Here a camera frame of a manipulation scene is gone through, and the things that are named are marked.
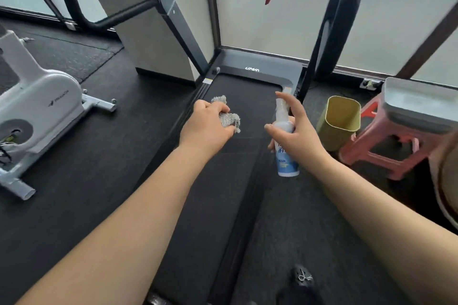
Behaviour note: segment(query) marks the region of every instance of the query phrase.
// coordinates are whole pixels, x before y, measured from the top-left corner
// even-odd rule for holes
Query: trash can
[[[361,127],[361,105],[337,95],[328,99],[317,133],[326,151],[337,151]]]

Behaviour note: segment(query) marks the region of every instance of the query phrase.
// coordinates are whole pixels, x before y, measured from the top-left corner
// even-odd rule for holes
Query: person's left arm
[[[17,305],[142,304],[192,183],[234,134],[221,126],[221,111],[229,108],[198,100],[180,145]]]

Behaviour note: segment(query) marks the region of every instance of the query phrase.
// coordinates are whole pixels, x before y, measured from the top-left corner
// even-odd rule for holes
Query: white bottle cap
[[[275,109],[275,120],[276,122],[287,122],[289,121],[288,117],[288,104],[283,99],[276,99],[277,108]]]

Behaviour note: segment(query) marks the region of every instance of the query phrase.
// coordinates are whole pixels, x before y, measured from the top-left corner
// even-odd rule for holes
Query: exercise bike logo
[[[64,93],[60,94],[57,98],[51,100],[51,102],[49,103],[48,107],[49,106],[53,106],[54,103],[57,103],[59,100],[61,100],[63,97],[65,97],[67,93],[68,93],[68,90],[66,90]]]

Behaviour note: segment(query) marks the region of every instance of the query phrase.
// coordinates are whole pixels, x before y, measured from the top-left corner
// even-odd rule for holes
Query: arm
[[[229,108],[198,100],[180,146],[17,304],[142,304],[192,183],[234,133],[220,111]]]
[[[267,132],[315,175],[341,214],[416,304],[458,304],[458,236],[404,206],[322,147],[301,103],[291,106],[296,132]]]

